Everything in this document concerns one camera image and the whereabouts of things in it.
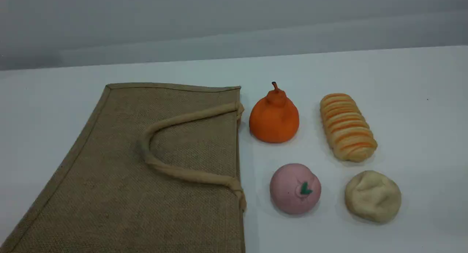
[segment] toy pear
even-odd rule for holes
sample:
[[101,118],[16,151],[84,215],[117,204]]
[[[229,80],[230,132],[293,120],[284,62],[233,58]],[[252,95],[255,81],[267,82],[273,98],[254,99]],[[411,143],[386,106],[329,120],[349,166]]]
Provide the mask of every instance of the toy pear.
[[291,140],[299,128],[299,112],[286,93],[272,82],[274,90],[255,104],[250,114],[251,133],[266,143]]

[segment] rope handle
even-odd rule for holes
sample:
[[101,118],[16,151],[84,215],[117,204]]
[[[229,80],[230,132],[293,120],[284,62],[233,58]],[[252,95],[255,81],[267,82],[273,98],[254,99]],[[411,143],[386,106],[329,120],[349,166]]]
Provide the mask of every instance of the rope handle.
[[221,185],[229,188],[239,200],[239,206],[242,211],[245,211],[247,202],[245,200],[244,190],[242,189],[241,182],[234,177],[227,175],[218,175],[214,173],[206,173],[204,171],[197,171],[192,169],[180,168],[172,165],[163,163],[161,160],[156,158],[150,151],[150,142],[154,134],[159,130],[168,128],[170,126],[191,122],[195,120],[201,120],[203,118],[209,118],[217,115],[221,115],[229,112],[237,112],[237,124],[239,125],[242,112],[244,107],[237,101],[234,103],[228,103],[213,108],[197,111],[194,113],[187,113],[165,120],[158,121],[150,125],[140,138],[141,149],[143,151],[143,158],[145,163],[150,165],[155,170],[165,175],[194,183]]

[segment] white backdrop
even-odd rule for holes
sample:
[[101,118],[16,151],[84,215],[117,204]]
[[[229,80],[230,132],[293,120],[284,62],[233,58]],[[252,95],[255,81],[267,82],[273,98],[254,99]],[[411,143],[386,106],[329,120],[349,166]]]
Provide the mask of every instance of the white backdrop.
[[468,0],[0,0],[0,69],[468,44]]

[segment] toy bread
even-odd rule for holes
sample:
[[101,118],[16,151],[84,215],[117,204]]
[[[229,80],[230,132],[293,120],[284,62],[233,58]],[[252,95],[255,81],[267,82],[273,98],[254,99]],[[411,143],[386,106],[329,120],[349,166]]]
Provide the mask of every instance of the toy bread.
[[344,202],[356,216],[378,223],[392,220],[401,206],[398,185],[376,171],[363,171],[346,185]]
[[326,95],[320,102],[323,129],[339,160],[362,162],[377,148],[372,131],[354,100],[343,93]]

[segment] plastic fruit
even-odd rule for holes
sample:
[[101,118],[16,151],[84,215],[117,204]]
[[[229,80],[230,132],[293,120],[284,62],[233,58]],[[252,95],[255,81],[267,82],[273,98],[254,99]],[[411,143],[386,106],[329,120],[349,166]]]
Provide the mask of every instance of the plastic fruit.
[[273,203],[284,213],[299,215],[319,201],[321,184],[309,168],[300,163],[281,166],[271,178],[269,193]]
[[299,112],[286,93],[272,82],[274,90],[259,100],[250,114],[251,133],[260,141],[283,143],[291,140],[299,128]]

